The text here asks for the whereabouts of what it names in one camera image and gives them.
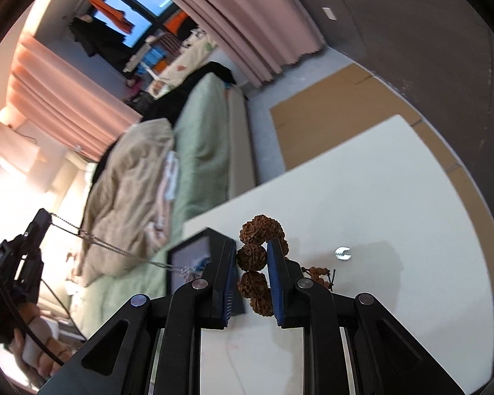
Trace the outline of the person's left hand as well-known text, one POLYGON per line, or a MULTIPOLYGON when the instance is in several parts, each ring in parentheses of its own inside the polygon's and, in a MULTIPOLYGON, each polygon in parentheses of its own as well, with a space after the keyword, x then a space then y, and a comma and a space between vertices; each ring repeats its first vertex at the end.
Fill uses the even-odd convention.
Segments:
MULTIPOLYGON (((51 351, 52 355, 62 363, 69 361, 74 354, 69 345, 52 336, 41 340, 45 341, 46 350, 51 351)), ((29 336, 25 337, 18 326, 14 328, 9 350, 15 358, 18 368, 35 388, 42 387, 61 369, 60 364, 31 341, 29 336)))

